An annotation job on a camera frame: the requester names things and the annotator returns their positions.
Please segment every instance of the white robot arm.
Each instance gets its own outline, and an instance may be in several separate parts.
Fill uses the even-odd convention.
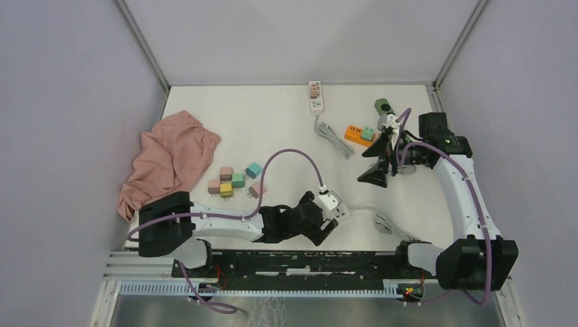
[[[483,290],[487,278],[491,279],[492,290],[500,289],[518,256],[518,248],[515,241],[502,238],[486,209],[468,140],[449,130],[445,113],[430,112],[419,117],[420,138],[411,142],[403,130],[409,112],[410,109],[400,117],[391,113],[380,117],[380,137],[362,154],[378,157],[378,162],[357,180],[387,187],[390,167],[391,176],[402,165],[433,169],[446,196],[454,243],[447,249],[424,242],[405,244],[409,264],[437,276],[446,290]]]
[[[334,191],[321,191],[316,196],[308,191],[294,208],[263,206],[252,217],[249,211],[193,203],[188,192],[176,192],[142,207],[139,215],[141,225],[160,217],[180,216],[143,229],[138,252],[143,257],[173,258],[193,269],[206,265],[211,257],[210,244],[200,238],[218,236],[279,243],[301,234],[319,245],[349,211]]]

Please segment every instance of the white table surface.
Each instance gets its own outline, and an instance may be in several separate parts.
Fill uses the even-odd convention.
[[[423,85],[324,85],[326,112],[320,121],[328,123],[340,136],[348,125],[375,127],[376,99],[385,97],[397,114],[407,107],[412,115],[406,129],[417,134],[418,115],[431,111]],[[209,179],[218,178],[222,166],[243,172],[251,162],[261,166],[276,151],[302,150],[317,163],[324,184],[339,194],[348,205],[372,205],[381,208],[400,228],[446,248],[453,241],[453,229],[446,200],[434,173],[418,167],[412,175],[389,178],[386,189],[358,183],[375,158],[362,158],[366,149],[349,142],[355,154],[345,159],[328,140],[314,130],[309,113],[307,86],[173,87],[163,118],[181,110],[190,112],[203,125],[222,138],[214,161],[190,193],[191,201],[204,205],[252,210],[257,199],[247,196],[253,180],[229,201],[207,193]],[[296,153],[284,153],[275,159],[265,177],[269,189],[264,205],[294,206],[307,191],[316,192],[318,182],[309,162]],[[214,249],[272,249],[329,251],[393,251],[400,239],[379,233],[371,211],[354,211],[345,223],[316,247],[304,236],[279,244],[250,243],[233,238],[207,238]]]

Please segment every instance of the electrical outlet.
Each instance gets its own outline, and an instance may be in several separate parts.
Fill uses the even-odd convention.
[[[323,103],[323,90],[321,89],[321,82],[318,80],[313,80],[309,82],[309,87],[307,88],[309,101],[309,111],[312,115],[319,115],[325,112],[325,105]]]

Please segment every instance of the green object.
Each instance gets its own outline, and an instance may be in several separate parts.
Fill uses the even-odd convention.
[[[384,114],[395,114],[395,112],[393,112],[393,109],[389,105],[389,101],[387,101],[387,99],[384,97],[376,100],[375,107],[380,116]]]
[[[366,140],[366,141],[371,141],[374,139],[374,133],[375,132],[376,131],[373,128],[371,128],[369,126],[365,126],[363,128],[363,131],[361,132],[361,138]]]
[[[245,175],[243,174],[233,174],[231,184],[233,184],[234,189],[242,189],[245,187]]]
[[[245,169],[245,173],[249,175],[251,178],[256,178],[261,173],[261,166],[256,163],[251,163],[247,169]]]

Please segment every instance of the gray floor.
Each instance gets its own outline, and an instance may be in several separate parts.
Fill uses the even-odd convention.
[[[432,285],[427,298],[440,294]],[[111,326],[505,326],[498,301],[486,307],[454,292],[438,303],[408,307],[372,298],[215,298],[242,309],[222,315],[175,296],[120,296]]]

